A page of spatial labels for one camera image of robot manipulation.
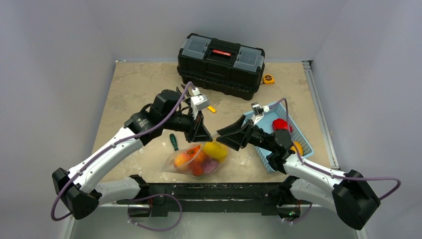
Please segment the yellow mango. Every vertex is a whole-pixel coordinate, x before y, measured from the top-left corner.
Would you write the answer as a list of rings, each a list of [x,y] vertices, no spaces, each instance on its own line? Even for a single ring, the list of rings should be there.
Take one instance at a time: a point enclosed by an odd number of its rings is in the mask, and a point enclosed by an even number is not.
[[[205,143],[202,151],[219,162],[224,162],[228,156],[228,147],[217,141]]]

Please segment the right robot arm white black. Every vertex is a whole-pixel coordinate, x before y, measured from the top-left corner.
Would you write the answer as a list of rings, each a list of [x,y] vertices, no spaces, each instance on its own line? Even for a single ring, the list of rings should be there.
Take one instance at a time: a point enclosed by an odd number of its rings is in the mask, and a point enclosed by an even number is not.
[[[236,151],[252,144],[270,152],[266,157],[270,167],[287,175],[279,185],[280,205],[295,199],[308,201],[336,212],[346,225],[361,230],[381,204],[361,173],[330,170],[300,157],[291,149],[294,144],[287,129],[266,133],[242,116],[217,133],[219,143]]]

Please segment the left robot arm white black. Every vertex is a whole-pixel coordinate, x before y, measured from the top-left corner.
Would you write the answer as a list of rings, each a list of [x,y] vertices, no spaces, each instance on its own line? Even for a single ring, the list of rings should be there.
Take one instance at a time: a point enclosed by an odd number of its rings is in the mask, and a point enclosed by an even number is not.
[[[57,197],[50,212],[52,220],[60,221],[70,215],[83,219],[99,205],[114,201],[144,203],[148,199],[149,185],[141,176],[132,175],[109,183],[101,183],[101,180],[165,129],[183,132],[187,142],[211,142],[212,136],[204,126],[202,114],[210,105],[207,97],[194,93],[188,98],[188,113],[183,114],[179,105],[186,93],[163,90],[153,103],[134,113],[116,135],[89,158],[68,170],[55,170],[52,179]]]

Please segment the red tomato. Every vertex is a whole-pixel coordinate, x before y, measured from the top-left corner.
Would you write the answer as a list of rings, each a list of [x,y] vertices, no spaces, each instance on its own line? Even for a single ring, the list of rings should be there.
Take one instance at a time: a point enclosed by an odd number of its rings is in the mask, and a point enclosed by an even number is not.
[[[202,176],[204,174],[204,170],[201,166],[201,164],[198,164],[196,162],[193,162],[190,166],[192,174],[194,176]]]

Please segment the clear zip top bag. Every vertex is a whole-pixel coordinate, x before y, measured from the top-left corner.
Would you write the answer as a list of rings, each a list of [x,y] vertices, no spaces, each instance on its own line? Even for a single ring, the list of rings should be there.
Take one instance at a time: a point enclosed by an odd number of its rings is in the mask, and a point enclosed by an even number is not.
[[[221,168],[229,154],[230,149],[219,142],[196,143],[170,154],[162,171],[204,178]]]

